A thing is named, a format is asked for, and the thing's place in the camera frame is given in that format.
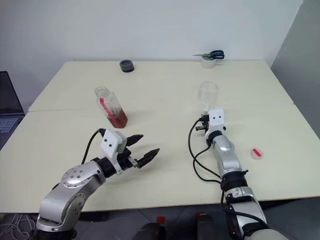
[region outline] glass bottle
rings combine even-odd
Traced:
[[[94,92],[96,95],[96,103],[112,126],[117,129],[123,129],[128,122],[128,118],[116,95],[110,92],[105,86],[97,87]]]
[[[218,91],[218,85],[211,81],[205,81],[200,85],[198,104],[203,115],[207,115],[210,110],[216,107]]]

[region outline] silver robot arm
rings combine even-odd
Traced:
[[[91,194],[106,178],[121,175],[131,167],[142,168],[159,152],[159,148],[146,153],[140,160],[133,159],[127,148],[143,135],[124,137],[120,132],[100,129],[101,148],[106,157],[95,158],[69,169],[60,183],[42,200],[36,229],[31,240],[70,240],[76,236],[74,227]]]
[[[213,145],[226,201],[226,207],[222,207],[231,237],[240,240],[287,240],[277,231],[268,229],[264,212],[245,179],[247,171],[243,171],[234,145],[222,134],[226,130],[223,109],[210,110],[202,119],[203,126],[197,130],[205,130],[207,144]]]

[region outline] table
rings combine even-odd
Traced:
[[[135,61],[121,71],[118,61],[71,61],[34,101],[29,111],[98,109],[95,88],[106,86],[125,110],[196,105],[201,83],[219,86],[217,105],[292,104],[293,101],[263,60],[219,61],[204,69],[197,61]]]
[[[226,136],[235,144],[247,182],[258,200],[281,200],[320,195],[320,141],[294,104],[227,106]],[[107,179],[87,201],[84,211],[218,203],[221,190],[197,178],[187,137],[198,117],[187,103],[174,107],[127,110],[121,132],[144,134],[130,147],[141,157],[151,149],[159,154],[142,169],[131,168]],[[99,109],[29,112],[0,151],[0,212],[38,212],[40,202],[63,173],[80,164],[89,138],[97,128],[111,127]],[[194,152],[206,147],[203,132],[192,135]],[[91,144],[87,159],[102,157],[101,137]],[[250,157],[260,148],[264,157]],[[213,153],[199,160],[217,170]],[[204,177],[211,177],[199,170]]]

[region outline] red liquid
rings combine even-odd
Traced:
[[[114,116],[113,119],[112,118],[108,118],[108,119],[112,124],[112,126],[117,129],[123,129],[128,122],[128,118],[122,109],[117,117]]]

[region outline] black cable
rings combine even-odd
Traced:
[[[194,156],[194,153],[193,153],[192,150],[191,150],[191,133],[192,133],[192,131],[194,130],[194,128],[195,128],[195,126],[197,125],[197,123],[199,123],[199,122],[201,122],[201,118],[199,118],[197,121],[195,121],[195,123],[194,123],[193,126],[191,127],[191,129],[190,129],[190,131],[189,131],[189,135],[188,135],[188,147],[189,147],[189,152],[190,152],[190,154],[191,154],[191,156],[192,156],[192,158],[193,158],[193,169],[194,169],[196,175],[197,175],[201,180],[206,181],[206,182],[215,182],[215,181],[207,181],[206,179],[200,177],[200,175],[198,174],[198,172],[197,172],[197,170],[196,170],[196,167],[195,167],[195,162],[196,162],[197,164],[199,164],[200,167],[202,167],[203,169],[207,170],[209,173],[212,173],[212,174],[215,175],[216,177],[220,178],[220,176],[219,176],[217,173],[215,173],[214,171],[210,170],[209,168],[203,166],[203,165],[197,160],[197,156],[199,156],[200,154],[202,154],[202,153],[204,153],[205,151],[207,151],[207,150],[210,148],[210,146],[209,146],[208,148],[206,148],[203,152],[199,152],[199,153],[197,154],[197,156]]]
[[[239,211],[233,211],[228,209],[227,207],[224,207],[224,196],[225,196],[225,191],[222,191],[221,194],[221,200],[220,200],[220,206],[222,208],[222,210],[227,213],[227,214],[232,214],[232,215],[238,215],[238,216],[243,216],[243,217],[247,217],[253,220],[256,220],[257,222],[259,222],[265,229],[270,229],[270,227],[268,226],[268,224],[266,224],[262,219],[260,219],[259,217],[256,217],[254,215],[251,214],[247,214],[247,213],[243,213],[243,212],[239,212]]]
[[[200,176],[200,174],[198,173],[198,171],[197,171],[197,169],[196,169],[196,160],[197,160],[197,157],[198,157],[200,154],[203,154],[205,151],[209,150],[210,147],[211,147],[211,145],[208,146],[206,149],[202,150],[201,152],[199,152],[197,155],[195,155],[195,157],[193,158],[193,162],[192,162],[192,164],[193,164],[193,170],[194,170],[195,174],[198,176],[198,178],[200,178],[202,181],[221,184],[221,182],[218,181],[218,180],[205,179],[205,178],[203,178],[202,176]]]
[[[94,134],[91,136],[89,142],[88,142],[88,145],[86,146],[86,150],[85,150],[85,153],[84,153],[84,156],[83,156],[83,159],[82,159],[82,162],[81,162],[81,165],[85,163],[86,161],[86,158],[87,158],[87,155],[88,155],[88,152],[89,152],[89,148],[90,148],[90,144],[91,142],[93,141],[93,139],[95,138],[95,136],[102,130],[102,128],[99,128],[97,131],[94,132]]]

